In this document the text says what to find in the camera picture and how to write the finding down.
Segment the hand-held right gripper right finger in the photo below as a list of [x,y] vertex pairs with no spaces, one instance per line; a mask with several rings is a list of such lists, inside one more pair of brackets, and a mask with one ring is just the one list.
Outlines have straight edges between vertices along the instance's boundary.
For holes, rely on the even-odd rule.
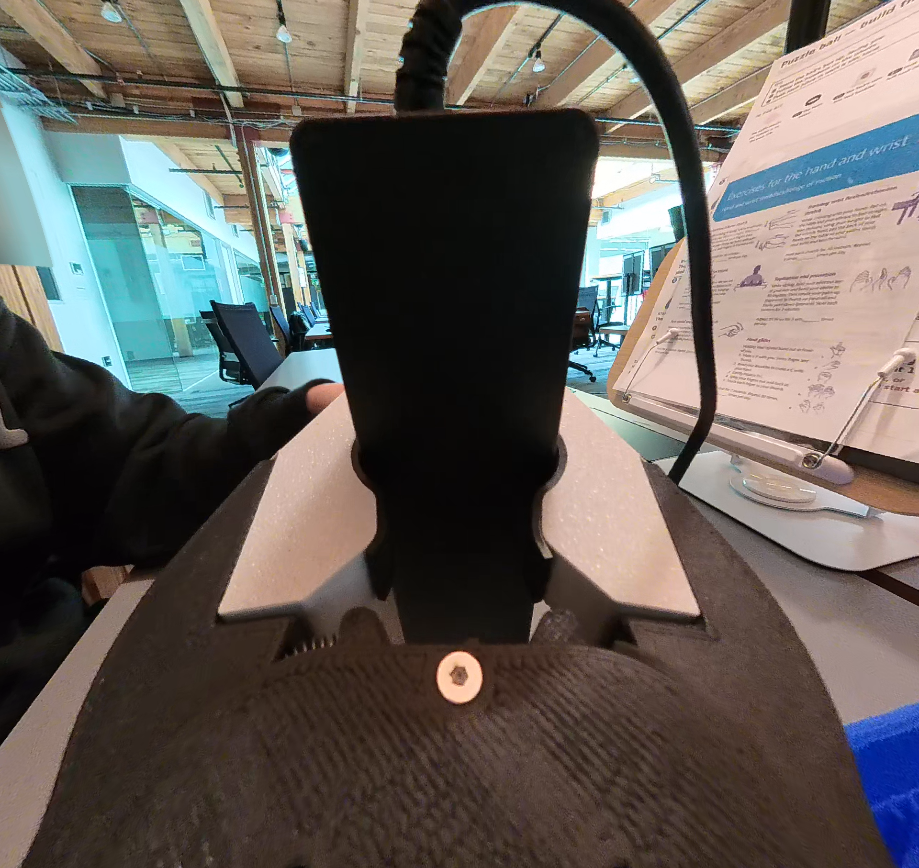
[[644,461],[571,391],[558,450],[535,517],[549,560],[546,607],[572,613],[592,644],[607,643],[629,618],[697,621],[701,610]]

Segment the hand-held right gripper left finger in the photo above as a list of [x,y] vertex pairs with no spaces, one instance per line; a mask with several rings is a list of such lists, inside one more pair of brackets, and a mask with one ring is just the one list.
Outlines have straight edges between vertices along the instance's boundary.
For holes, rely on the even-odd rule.
[[364,552],[376,501],[355,471],[355,431],[340,395],[277,455],[220,605],[226,623],[290,616],[315,638],[356,607],[403,641],[394,596],[379,600]]

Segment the black usb hub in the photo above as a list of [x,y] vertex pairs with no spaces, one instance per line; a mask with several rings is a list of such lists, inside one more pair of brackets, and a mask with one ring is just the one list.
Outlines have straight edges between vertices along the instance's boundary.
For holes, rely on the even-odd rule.
[[524,644],[549,562],[598,131],[574,109],[307,118],[290,140],[412,644]]

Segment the person's left forearm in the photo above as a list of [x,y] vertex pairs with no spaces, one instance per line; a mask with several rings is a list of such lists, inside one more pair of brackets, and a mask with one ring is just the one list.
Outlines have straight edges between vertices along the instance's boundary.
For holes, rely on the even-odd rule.
[[310,419],[302,389],[255,393],[213,419],[80,359],[49,353],[39,369],[17,405],[48,491],[53,553],[75,568],[167,563]]

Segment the person's left hand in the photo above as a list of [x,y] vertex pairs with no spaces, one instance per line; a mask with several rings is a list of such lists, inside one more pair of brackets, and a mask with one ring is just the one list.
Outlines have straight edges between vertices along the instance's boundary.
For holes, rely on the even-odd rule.
[[252,462],[267,459],[343,394],[343,384],[326,379],[259,390],[229,413],[226,443]]

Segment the black office chair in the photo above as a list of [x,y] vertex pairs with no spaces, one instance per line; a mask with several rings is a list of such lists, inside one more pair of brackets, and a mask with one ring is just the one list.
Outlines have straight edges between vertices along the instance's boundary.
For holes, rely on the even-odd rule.
[[579,288],[569,348],[571,354],[594,345],[594,313],[597,299],[598,286]]
[[284,358],[262,322],[255,304],[211,301],[214,316],[238,358],[248,383],[258,390],[281,367]]

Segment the wooden document stand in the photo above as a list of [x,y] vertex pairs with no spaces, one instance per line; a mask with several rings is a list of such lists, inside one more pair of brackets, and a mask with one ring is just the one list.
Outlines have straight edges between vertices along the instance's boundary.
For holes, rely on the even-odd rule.
[[693,497],[823,568],[917,559],[917,463],[718,417],[682,479]]

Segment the printed exercise sheet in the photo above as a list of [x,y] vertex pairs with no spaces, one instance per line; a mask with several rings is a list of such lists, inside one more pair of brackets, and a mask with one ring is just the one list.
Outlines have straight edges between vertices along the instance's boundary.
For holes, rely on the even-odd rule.
[[830,441],[917,313],[917,116],[735,153],[711,188],[718,413]]

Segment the blue plastic bin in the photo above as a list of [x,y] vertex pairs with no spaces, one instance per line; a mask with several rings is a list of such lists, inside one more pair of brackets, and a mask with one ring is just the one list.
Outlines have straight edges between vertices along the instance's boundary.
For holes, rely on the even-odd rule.
[[918,704],[844,727],[867,801],[891,858],[918,865]]

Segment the printed puzzle instruction sheet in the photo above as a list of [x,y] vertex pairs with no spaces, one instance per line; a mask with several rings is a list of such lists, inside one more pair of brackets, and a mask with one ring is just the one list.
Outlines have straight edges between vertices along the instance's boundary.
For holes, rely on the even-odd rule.
[[755,168],[917,114],[918,0],[889,1],[776,61],[741,132]]

